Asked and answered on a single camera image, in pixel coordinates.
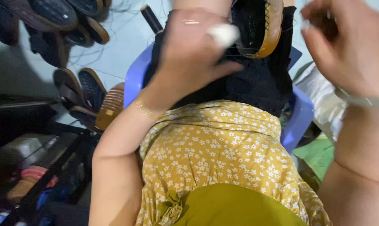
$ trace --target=blue plastic stool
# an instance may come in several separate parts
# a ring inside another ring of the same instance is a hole
[[[124,108],[126,108],[142,90],[145,73],[151,64],[153,44],[147,47],[132,63],[125,77]],[[291,154],[301,140],[313,119],[313,103],[309,97],[297,87],[292,86],[294,96],[290,101],[291,119],[281,132],[280,142]]]

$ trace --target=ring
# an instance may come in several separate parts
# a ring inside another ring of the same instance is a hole
[[[190,20],[190,19],[183,19],[182,20],[185,24],[198,24],[198,21]]]

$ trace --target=gold bracelet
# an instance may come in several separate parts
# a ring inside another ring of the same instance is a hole
[[[137,98],[137,104],[136,104],[136,106],[137,106],[138,110],[144,116],[150,116],[151,118],[153,118],[155,120],[159,119],[163,115],[163,113],[162,114],[156,114],[155,112],[153,112],[152,110],[150,110],[148,107],[144,106],[140,97]]]

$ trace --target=black lace fabric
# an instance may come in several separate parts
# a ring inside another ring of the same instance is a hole
[[[291,61],[289,56],[292,42],[292,21],[296,9],[294,6],[284,8],[281,25],[282,34],[272,54],[263,59],[248,59],[241,56],[236,45],[233,45],[227,49],[222,61],[232,60],[238,62],[244,65],[245,69],[218,79],[184,97],[172,109],[191,103],[200,104],[212,100],[232,100],[252,105],[279,117],[284,105],[292,97],[292,80],[287,68]],[[152,62],[143,81],[144,87],[157,69],[163,37],[166,32],[168,32],[168,21],[165,32],[156,36],[152,51]]]

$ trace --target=hand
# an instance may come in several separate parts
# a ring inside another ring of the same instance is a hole
[[[198,23],[186,24],[185,19]],[[219,49],[207,31],[213,24],[224,22],[218,14],[203,9],[175,12],[167,25],[159,70],[146,90],[145,105],[168,110],[186,95],[242,70],[242,65],[235,62],[217,65],[225,49]]]
[[[339,36],[330,43],[314,26],[302,30],[318,69],[351,95],[379,97],[379,13],[362,0],[315,0],[301,13],[310,20],[321,10],[335,16]]]

